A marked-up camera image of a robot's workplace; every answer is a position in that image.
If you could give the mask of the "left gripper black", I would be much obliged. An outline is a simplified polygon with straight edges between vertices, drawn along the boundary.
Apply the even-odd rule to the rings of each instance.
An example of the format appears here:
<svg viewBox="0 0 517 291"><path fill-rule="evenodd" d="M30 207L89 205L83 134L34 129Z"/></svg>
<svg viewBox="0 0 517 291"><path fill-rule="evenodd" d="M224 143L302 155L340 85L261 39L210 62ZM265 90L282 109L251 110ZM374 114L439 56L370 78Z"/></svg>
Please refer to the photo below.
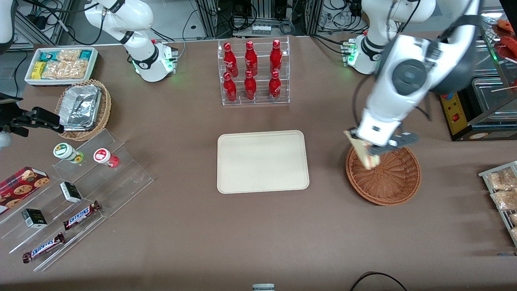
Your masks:
<svg viewBox="0 0 517 291"><path fill-rule="evenodd" d="M364 139L357 135L357 129L350 129L350 140L365 142ZM375 144L370 145L368 148L368 154L371 156L380 156L391 151L396 151L399 148L408 147L409 145L416 143L418 140L419 136L414 133L393 135L384 147Z"/></svg>

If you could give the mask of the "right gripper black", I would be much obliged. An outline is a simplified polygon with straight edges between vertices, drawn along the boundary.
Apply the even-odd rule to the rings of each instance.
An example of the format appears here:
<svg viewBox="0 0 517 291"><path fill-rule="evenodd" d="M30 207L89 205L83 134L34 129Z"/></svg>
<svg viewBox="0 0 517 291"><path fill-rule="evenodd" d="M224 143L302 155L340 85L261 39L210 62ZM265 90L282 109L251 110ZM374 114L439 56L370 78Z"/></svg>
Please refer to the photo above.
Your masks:
<svg viewBox="0 0 517 291"><path fill-rule="evenodd" d="M56 133L63 133L63 125L60 124L60 116L41 107L33 107L31 111L24 111L18 106L22 97L0 95L0 131L8 134L15 134L21 137L28 137L29 129L44 128ZM27 123L13 120L25 112Z"/></svg>

